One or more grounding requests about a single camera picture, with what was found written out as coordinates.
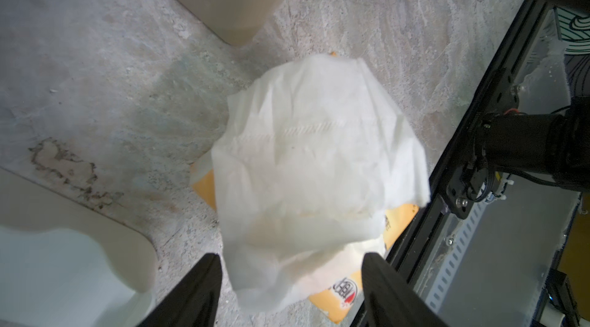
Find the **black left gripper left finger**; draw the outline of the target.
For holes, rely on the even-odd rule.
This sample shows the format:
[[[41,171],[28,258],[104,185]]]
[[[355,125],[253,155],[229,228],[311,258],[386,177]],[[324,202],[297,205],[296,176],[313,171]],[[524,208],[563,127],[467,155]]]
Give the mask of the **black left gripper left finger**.
[[[220,256],[205,254],[138,326],[215,325],[222,279]]]

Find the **orange tissue paper pack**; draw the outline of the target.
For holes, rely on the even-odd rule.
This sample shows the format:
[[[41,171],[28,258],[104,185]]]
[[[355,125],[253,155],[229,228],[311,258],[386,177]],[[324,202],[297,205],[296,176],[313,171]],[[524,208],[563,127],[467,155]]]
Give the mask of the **orange tissue paper pack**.
[[[276,313],[308,300],[343,321],[364,291],[364,256],[385,256],[430,202],[420,140],[362,59],[280,65],[227,105],[190,185],[218,216],[238,305]]]

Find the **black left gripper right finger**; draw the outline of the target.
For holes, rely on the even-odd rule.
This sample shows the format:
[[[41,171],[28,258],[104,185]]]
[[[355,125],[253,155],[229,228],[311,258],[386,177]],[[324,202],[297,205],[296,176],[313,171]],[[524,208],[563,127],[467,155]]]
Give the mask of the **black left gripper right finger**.
[[[369,326],[446,326],[380,254],[364,255],[361,276]]]

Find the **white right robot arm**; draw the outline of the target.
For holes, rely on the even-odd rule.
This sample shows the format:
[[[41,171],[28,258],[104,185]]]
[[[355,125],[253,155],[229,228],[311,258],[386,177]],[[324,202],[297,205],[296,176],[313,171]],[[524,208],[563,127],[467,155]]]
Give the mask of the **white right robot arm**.
[[[578,10],[571,30],[589,29],[589,0],[546,0]],[[589,98],[575,97],[562,110],[538,115],[504,113],[486,122],[476,151],[491,167],[537,184],[548,174],[550,187],[589,190]]]

